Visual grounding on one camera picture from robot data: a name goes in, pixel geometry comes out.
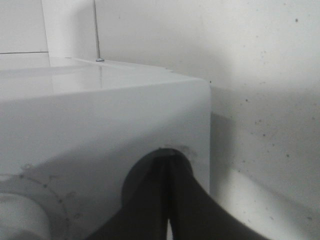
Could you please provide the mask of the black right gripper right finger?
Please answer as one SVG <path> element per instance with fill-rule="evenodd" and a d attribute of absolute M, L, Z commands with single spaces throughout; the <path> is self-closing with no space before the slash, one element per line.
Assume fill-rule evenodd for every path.
<path fill-rule="evenodd" d="M 174 240 L 265 240 L 220 207 L 200 186 L 182 155 L 168 160 Z"/>

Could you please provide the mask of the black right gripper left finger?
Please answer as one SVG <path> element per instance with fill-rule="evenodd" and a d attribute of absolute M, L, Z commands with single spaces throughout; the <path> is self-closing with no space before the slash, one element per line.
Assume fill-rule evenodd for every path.
<path fill-rule="evenodd" d="M 88 240 L 165 240 L 168 230 L 169 161 L 158 177 L 146 179 L 129 203 Z"/>

